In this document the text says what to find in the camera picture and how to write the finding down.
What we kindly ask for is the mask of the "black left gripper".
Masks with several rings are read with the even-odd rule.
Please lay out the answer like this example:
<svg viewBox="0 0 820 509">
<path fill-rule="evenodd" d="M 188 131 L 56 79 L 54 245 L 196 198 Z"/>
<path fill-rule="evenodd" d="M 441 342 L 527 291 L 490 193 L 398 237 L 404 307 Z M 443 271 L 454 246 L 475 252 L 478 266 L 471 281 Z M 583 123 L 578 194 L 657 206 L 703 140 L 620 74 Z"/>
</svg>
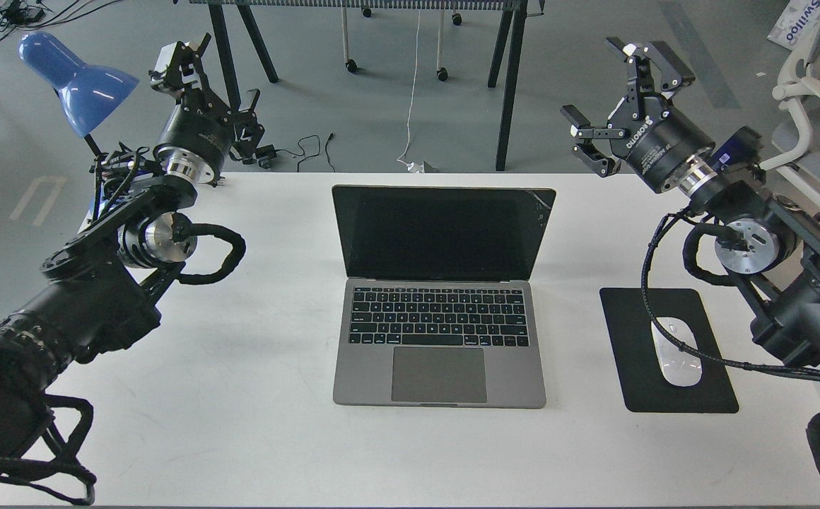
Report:
<svg viewBox="0 0 820 509">
<path fill-rule="evenodd" d="M 149 86 L 175 100 L 153 156 L 164 172 L 192 184 L 216 186 L 227 155 L 242 164 L 256 162 L 256 151 L 265 133 L 258 122 L 259 89 L 248 90 L 250 105 L 233 113 L 209 86 L 202 56 L 211 35 L 200 42 L 175 42 L 159 51 Z"/>
</svg>

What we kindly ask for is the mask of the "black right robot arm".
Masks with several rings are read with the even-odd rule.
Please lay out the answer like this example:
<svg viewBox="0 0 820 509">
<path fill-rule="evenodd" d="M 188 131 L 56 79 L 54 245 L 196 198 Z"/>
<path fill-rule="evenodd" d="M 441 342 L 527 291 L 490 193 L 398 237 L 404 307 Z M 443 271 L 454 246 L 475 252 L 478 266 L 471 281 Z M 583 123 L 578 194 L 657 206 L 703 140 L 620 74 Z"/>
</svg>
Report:
<svg viewBox="0 0 820 509">
<path fill-rule="evenodd" d="M 755 130 L 743 127 L 716 148 L 673 105 L 673 96 L 694 83 L 695 74 L 666 42 L 605 42 L 626 65 L 626 92 L 601 127 L 575 106 L 562 107 L 573 153 L 598 176 L 627 167 L 652 192 L 677 188 L 688 199 L 684 209 L 662 217 L 640 270 L 653 339 L 721 366 L 820 382 L 820 222 L 766 187 Z M 754 344 L 777 358 L 777 365 L 701 352 L 650 308 L 650 265 L 678 221 L 692 225 L 682 250 L 685 270 L 711 286 L 739 290 L 753 310 Z"/>
</svg>

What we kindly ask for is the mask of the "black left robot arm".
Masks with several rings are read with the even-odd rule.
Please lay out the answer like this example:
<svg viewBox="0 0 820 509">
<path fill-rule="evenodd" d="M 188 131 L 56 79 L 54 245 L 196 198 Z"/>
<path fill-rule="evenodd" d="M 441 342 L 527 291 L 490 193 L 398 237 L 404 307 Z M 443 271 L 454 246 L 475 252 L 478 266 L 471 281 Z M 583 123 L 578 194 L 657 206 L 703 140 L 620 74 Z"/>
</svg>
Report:
<svg viewBox="0 0 820 509">
<path fill-rule="evenodd" d="M 95 476 L 78 460 L 93 406 L 47 388 L 71 362 L 126 350 L 161 319 L 172 283 L 225 279 L 245 255 L 242 236 L 190 221 L 197 185 L 216 186 L 227 157 L 249 163 L 264 127 L 253 107 L 218 97 L 200 43 L 165 46 L 151 87 L 175 99 L 155 148 L 94 149 L 90 221 L 42 264 L 48 286 L 0 321 L 0 483 L 74 505 L 94 500 Z"/>
</svg>

